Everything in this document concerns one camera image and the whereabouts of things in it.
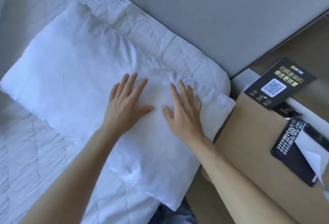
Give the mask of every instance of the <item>finger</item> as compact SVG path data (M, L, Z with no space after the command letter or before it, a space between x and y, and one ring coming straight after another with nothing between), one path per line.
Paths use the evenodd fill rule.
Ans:
M187 91L186 91L183 81L179 80L178 85L179 85L179 91L181 93L181 99L182 99L183 105L188 105Z
M147 81L148 81L148 78L145 78L142 82L140 82L137 87L133 90L133 92L131 93L131 97L134 99L134 100L137 100L142 92L143 92L143 89L145 88L146 84L147 84Z
M195 96L195 107L196 107L196 110L200 113L201 108L202 108L202 103L201 103L201 99L198 95Z
M167 123L170 125L171 122L174 119L174 115L172 114L171 109L169 109L169 107L167 105L164 105L162 107L162 112L163 112L163 116L165 117L165 119L167 120Z
M134 87L134 83L136 81L138 74L137 72L135 72L134 74L132 74L128 80L128 82L125 84L123 91L122 91L122 95L125 97L129 97L130 94L133 91L133 87Z
M142 118L143 116L146 116L148 113L152 112L154 110L154 107L151 105L143 106L138 110L138 120Z
M118 90L118 87L119 87L119 84L120 83L117 83L113 86L112 90L111 90L111 93L109 94L109 101L111 102L114 98L115 98L115 95L117 93L117 90Z
M119 87L118 87L118 89L117 89L117 93L116 93L116 95L115 95L116 98L118 98L118 97L121 96L121 93L122 93L122 91L123 91L123 88L124 88L125 84L127 83L128 79L129 79L129 74L126 73L126 74L123 76L123 78L122 78L122 80L121 80L121 82L120 82L120 84L119 84Z
M188 97L188 101L190 102L191 106L194 106L194 95L193 95L193 90L191 85L187 85L187 97Z
M177 92L177 89L173 83L170 84L170 90L172 99L174 100L174 108L175 110L178 110L179 107L182 106L181 97L179 96L179 93Z

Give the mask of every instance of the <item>jeans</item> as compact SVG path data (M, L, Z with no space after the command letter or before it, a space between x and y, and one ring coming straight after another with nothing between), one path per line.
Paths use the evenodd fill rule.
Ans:
M199 224L186 198L176 211L161 204L148 224Z

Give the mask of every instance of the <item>white mattress cover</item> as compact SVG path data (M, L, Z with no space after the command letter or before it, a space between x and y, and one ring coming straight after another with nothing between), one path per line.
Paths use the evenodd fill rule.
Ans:
M0 21L0 76L31 39L72 0L7 0ZM144 51L228 95L227 74L197 48L129 0L77 0ZM0 222L17 223L79 152L4 94L0 94ZM104 170L83 223L147 223L159 202Z

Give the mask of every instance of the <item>hand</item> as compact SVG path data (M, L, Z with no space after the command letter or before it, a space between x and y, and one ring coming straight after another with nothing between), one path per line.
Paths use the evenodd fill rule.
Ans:
M176 87L170 84L171 94L174 100L175 116L168 106L163 106L163 115L165 116L171 131L184 143L190 143L196 138L203 138L204 133L200 121L201 100L199 96L193 95L190 85L185 88L184 83L179 81L179 96Z
M109 96L109 104L100 130L114 135L117 139L130 130L141 117L154 110L151 105L137 108L138 98L148 81L147 78L144 79L133 90L137 75L134 73L129 78L129 74L125 74L121 82L114 85Z

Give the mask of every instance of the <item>person's right arm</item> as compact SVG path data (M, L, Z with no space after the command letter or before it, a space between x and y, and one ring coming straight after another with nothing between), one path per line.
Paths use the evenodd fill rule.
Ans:
M172 132L186 143L200 160L236 224L296 224L257 185L221 155L202 130L201 101L190 86L171 84L175 115L167 107L163 114Z

